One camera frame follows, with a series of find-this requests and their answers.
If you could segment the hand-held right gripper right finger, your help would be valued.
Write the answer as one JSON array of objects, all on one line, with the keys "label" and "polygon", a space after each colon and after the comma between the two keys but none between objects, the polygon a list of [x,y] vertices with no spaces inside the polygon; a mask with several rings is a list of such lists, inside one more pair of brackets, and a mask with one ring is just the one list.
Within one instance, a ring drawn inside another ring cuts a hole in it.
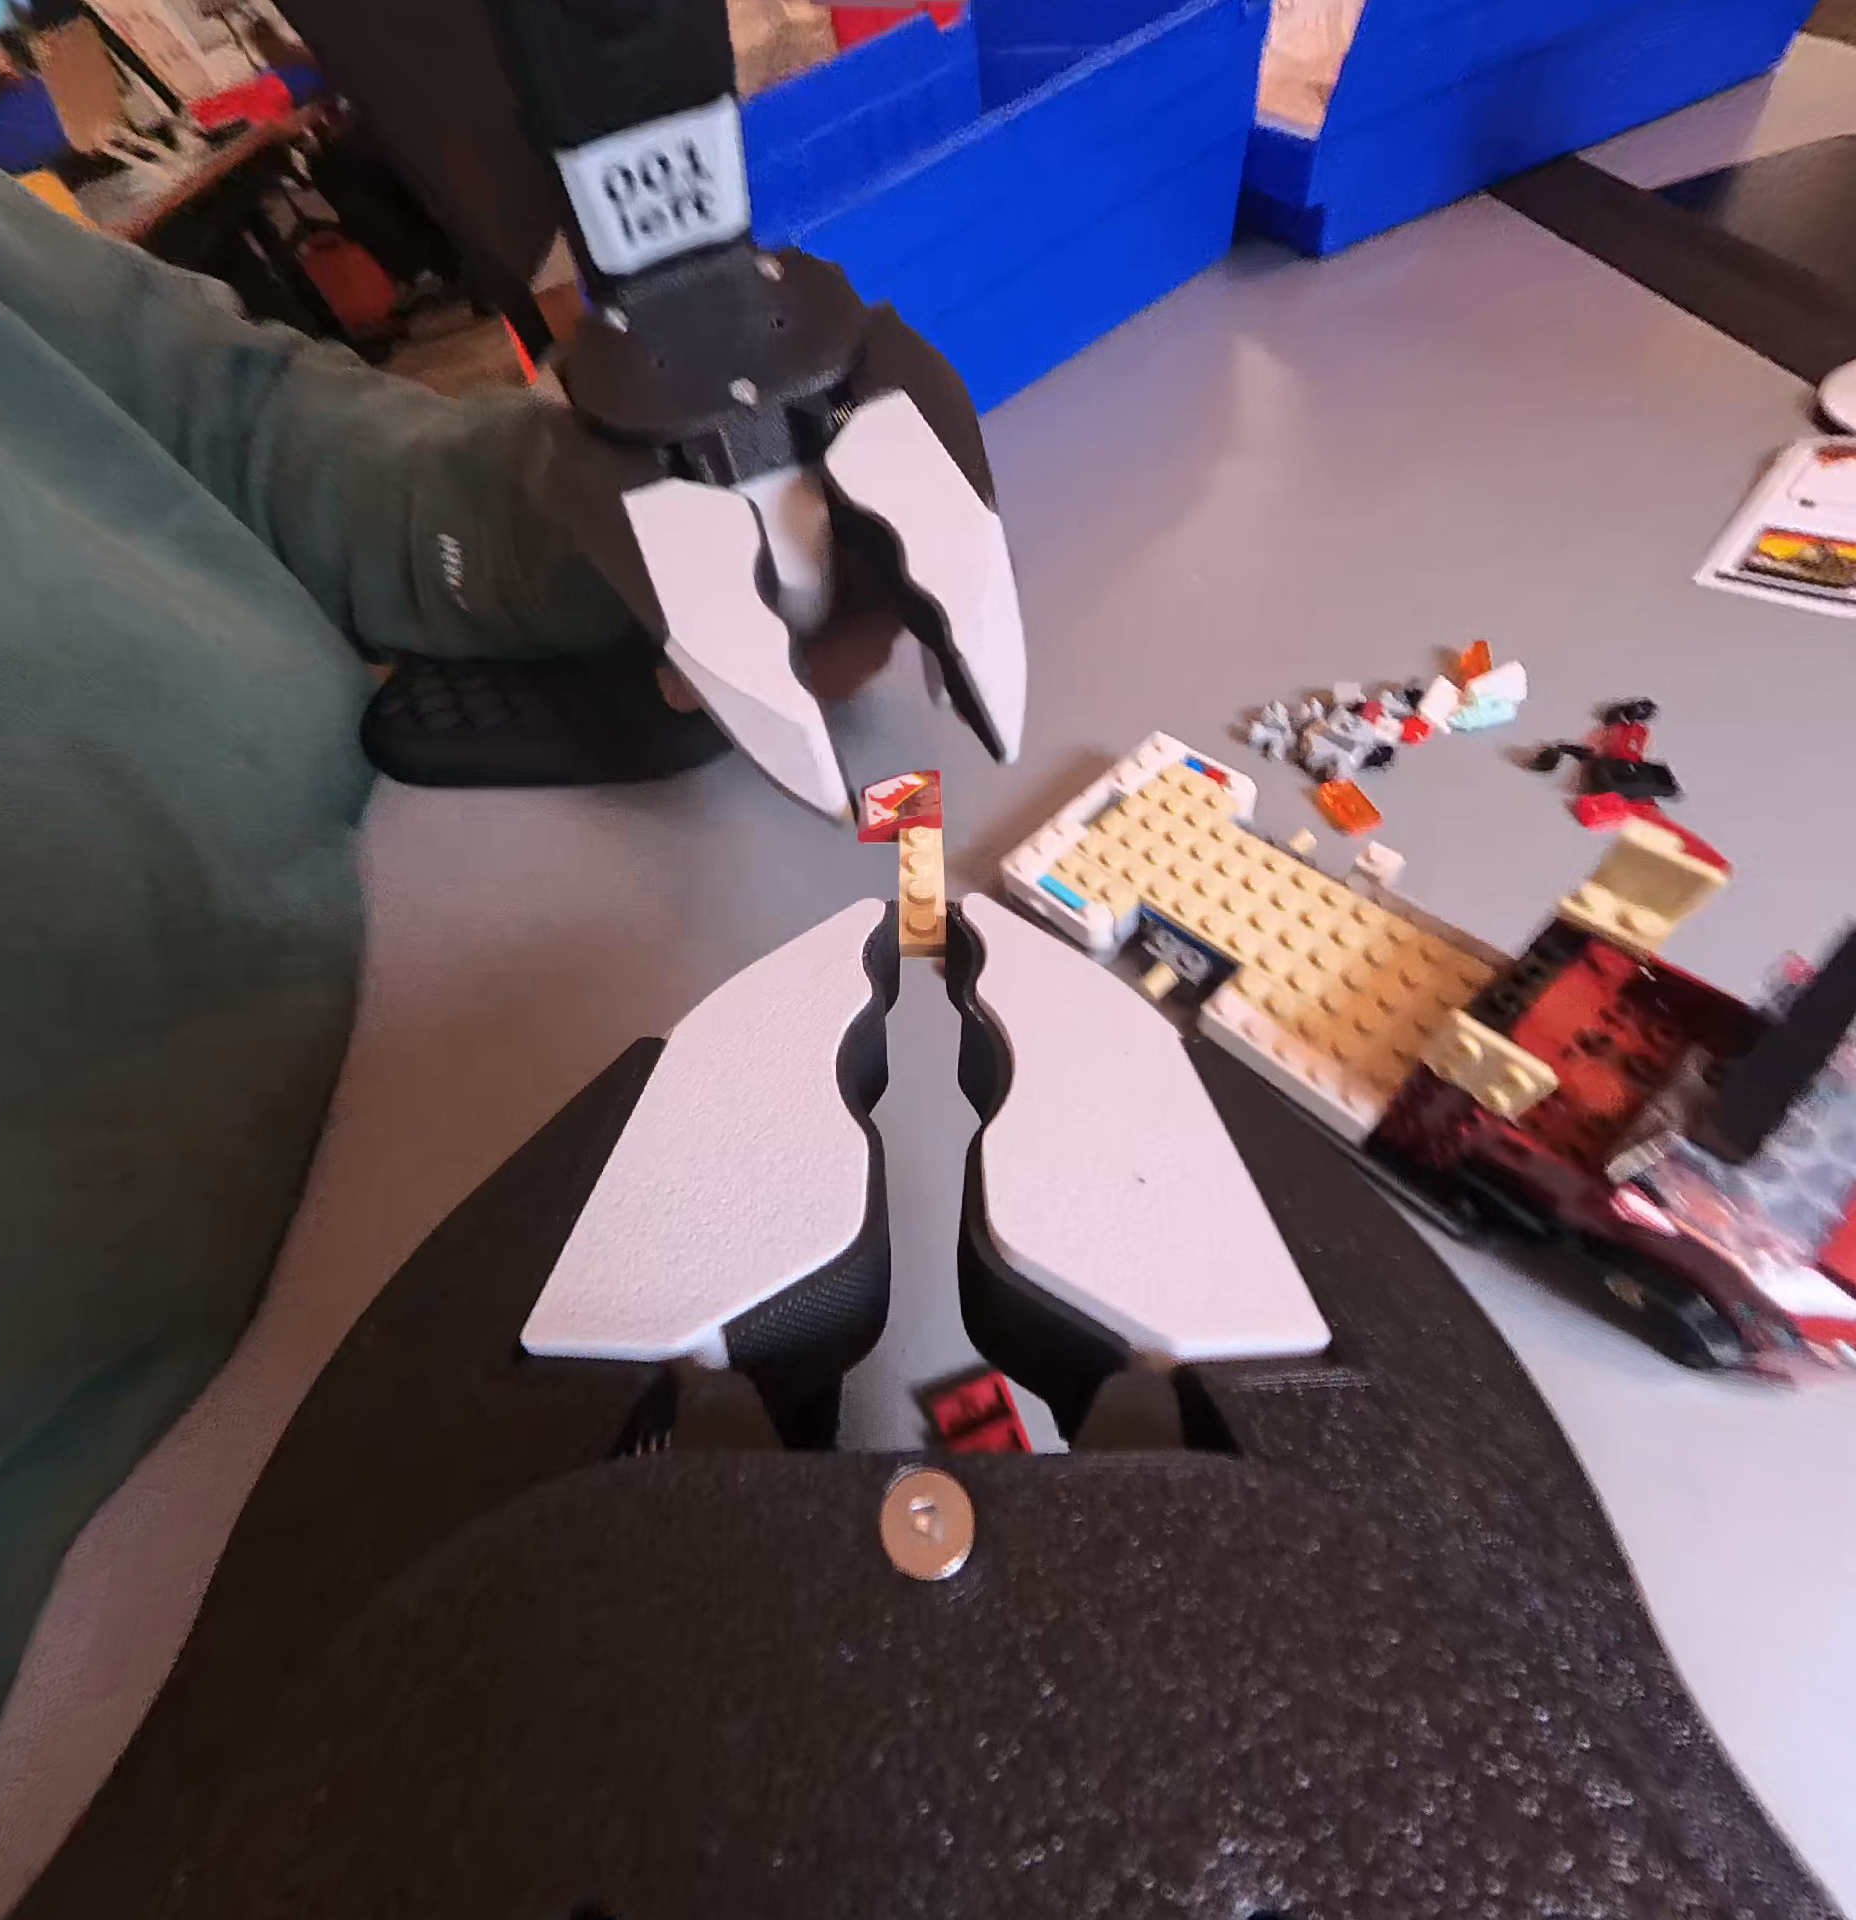
[{"label": "hand-held right gripper right finger", "polygon": [[1174,1364],[1314,1359],[1327,1319],[1180,1033],[983,893],[949,909],[978,1243],[1037,1302]]}]

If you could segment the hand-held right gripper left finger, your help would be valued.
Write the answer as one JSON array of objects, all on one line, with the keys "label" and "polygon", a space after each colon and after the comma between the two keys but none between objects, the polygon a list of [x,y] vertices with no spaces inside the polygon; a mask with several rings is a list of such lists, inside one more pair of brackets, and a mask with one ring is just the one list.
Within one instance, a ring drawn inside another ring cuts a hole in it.
[{"label": "hand-held right gripper left finger", "polygon": [[517,1346],[841,1373],[887,1328],[889,904],[735,969],[664,1038]]}]

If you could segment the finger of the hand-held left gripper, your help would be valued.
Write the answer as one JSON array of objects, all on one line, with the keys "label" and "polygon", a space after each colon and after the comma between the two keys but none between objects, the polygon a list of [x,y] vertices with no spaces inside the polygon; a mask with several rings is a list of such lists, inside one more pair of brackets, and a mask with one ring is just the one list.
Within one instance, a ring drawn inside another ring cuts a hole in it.
[{"label": "finger of the hand-held left gripper", "polygon": [[622,509],[656,602],[664,666],[771,789],[846,826],[846,762],[771,602],[775,577],[758,506],[656,478],[622,491]]},{"label": "finger of the hand-held left gripper", "polygon": [[911,393],[854,407],[826,451],[828,527],[887,582],[949,708],[994,762],[1025,736],[1025,622],[994,506]]}]

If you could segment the small dark red brick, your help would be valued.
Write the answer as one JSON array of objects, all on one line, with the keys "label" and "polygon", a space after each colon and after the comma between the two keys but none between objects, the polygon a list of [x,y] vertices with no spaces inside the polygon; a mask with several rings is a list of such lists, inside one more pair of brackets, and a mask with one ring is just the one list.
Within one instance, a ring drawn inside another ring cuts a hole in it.
[{"label": "small dark red brick", "polygon": [[1030,1452],[1012,1381],[1002,1368],[964,1368],[918,1393],[926,1443],[936,1452]]}]

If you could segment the grey desk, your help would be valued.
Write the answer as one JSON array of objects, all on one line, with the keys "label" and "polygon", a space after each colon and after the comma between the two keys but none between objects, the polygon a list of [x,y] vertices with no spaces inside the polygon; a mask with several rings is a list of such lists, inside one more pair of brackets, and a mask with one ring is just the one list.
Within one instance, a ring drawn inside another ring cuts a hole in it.
[{"label": "grey desk", "polygon": [[[1229,760],[1256,700],[1490,637],[1527,670],[1525,726],[1381,781],[1404,893],[1517,945],[1595,843],[1507,740],[1656,695],[1680,816],[1730,858],[1668,955],[1763,989],[1856,918],[1856,622],[1689,577],[1800,432],[1796,376],[1491,196],[1339,259],[1239,247],[992,414],[1023,760],[978,760],[905,648],[850,708],[854,766],[936,762],[949,875],[992,890],[1144,733]],[[0,1915],[382,1282],[634,1038],[887,873],[730,762],[602,797],[382,783],[357,849],[365,1011],[305,1210],[229,1368],[66,1555],[0,1723]],[[1689,1695],[1856,1915],[1856,1373],[1684,1373],[1537,1266],[1417,1230],[1549,1394]]]}]

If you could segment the black padded cushion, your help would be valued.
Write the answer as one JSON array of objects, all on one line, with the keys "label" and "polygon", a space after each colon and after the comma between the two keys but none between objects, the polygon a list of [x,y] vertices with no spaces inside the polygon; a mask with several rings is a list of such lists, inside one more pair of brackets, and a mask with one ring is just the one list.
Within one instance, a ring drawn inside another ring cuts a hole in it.
[{"label": "black padded cushion", "polygon": [[650,660],[392,660],[357,740],[415,789],[625,789],[730,753]]}]

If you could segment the tan and dark red brick model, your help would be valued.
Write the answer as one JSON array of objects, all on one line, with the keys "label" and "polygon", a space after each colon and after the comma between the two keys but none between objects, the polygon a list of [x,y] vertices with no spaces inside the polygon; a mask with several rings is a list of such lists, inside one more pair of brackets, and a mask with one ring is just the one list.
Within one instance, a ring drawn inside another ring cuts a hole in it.
[{"label": "tan and dark red brick model", "polygon": [[1663,945],[1730,863],[1595,794],[1603,863],[1515,955],[1256,831],[1250,775],[1149,733],[1002,858],[1002,890],[1256,1069],[1454,1240],[1556,1243],[1663,1359],[1856,1368],[1856,924],[1763,1000]]}]

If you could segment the black fabric panel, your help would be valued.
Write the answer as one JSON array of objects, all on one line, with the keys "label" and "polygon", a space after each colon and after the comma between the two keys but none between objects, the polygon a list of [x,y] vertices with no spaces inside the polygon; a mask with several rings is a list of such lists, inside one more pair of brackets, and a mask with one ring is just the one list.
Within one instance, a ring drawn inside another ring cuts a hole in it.
[{"label": "black fabric panel", "polygon": [[483,0],[281,0],[274,9],[460,247],[474,289],[542,357],[555,332],[533,273],[559,235],[555,178],[517,127],[491,9]]}]

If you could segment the empty blue storage bin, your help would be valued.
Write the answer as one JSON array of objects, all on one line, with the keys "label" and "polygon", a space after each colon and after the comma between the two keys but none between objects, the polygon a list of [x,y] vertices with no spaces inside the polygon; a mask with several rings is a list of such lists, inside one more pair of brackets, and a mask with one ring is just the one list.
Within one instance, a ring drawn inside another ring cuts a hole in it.
[{"label": "empty blue storage bin", "polygon": [[1233,246],[1265,7],[974,0],[742,103],[750,228],[896,306],[974,409]]}]

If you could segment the pile of small grey bricks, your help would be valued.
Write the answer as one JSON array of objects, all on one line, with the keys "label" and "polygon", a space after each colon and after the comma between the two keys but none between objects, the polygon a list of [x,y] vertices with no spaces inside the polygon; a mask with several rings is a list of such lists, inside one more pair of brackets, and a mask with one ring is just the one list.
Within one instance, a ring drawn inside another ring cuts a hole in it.
[{"label": "pile of small grey bricks", "polygon": [[1352,783],[1357,775],[1386,775],[1417,740],[1423,686],[1357,686],[1339,678],[1324,695],[1265,700],[1245,714],[1239,740],[1256,760],[1303,766],[1314,783]]}]

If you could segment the cluttered wooden table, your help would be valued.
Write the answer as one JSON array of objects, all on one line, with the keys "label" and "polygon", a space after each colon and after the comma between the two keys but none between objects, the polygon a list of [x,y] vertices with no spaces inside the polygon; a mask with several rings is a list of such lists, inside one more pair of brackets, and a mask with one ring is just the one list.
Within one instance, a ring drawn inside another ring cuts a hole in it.
[{"label": "cluttered wooden table", "polygon": [[0,0],[0,171],[74,225],[151,238],[322,119],[281,7]]}]

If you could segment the white paper sheet in bin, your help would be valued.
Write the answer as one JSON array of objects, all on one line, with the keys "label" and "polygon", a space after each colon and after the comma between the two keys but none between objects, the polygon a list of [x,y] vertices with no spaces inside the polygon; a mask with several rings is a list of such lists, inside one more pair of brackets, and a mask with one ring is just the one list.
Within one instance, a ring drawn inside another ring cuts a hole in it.
[{"label": "white paper sheet in bin", "polygon": [[1256,127],[1314,142],[1357,19],[1362,0],[1270,0]]}]

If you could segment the black and red lego pieces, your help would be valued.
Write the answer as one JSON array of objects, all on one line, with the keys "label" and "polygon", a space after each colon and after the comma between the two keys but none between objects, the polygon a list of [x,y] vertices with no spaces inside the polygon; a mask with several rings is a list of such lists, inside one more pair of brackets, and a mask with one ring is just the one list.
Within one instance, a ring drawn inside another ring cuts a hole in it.
[{"label": "black and red lego pieces", "polygon": [[1527,775],[1556,775],[1562,762],[1642,762],[1659,720],[1659,700],[1612,700],[1595,710],[1585,736],[1543,740],[1525,760]]}]

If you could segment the blue storage bin with paper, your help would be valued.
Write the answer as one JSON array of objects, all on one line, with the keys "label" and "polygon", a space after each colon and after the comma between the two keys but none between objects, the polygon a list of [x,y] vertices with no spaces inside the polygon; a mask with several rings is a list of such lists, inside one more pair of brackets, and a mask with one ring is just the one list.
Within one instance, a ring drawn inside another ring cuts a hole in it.
[{"label": "blue storage bin with paper", "polygon": [[1314,142],[1256,127],[1239,238],[1340,255],[1772,74],[1809,0],[1366,0]]}]

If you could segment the printed instruction sheet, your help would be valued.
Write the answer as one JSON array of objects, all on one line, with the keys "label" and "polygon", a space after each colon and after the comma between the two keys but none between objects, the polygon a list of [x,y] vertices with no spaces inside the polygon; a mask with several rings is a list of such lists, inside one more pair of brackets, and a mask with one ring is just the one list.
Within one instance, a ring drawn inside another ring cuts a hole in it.
[{"label": "printed instruction sheet", "polygon": [[1695,585],[1856,620],[1856,436],[1790,442]]}]

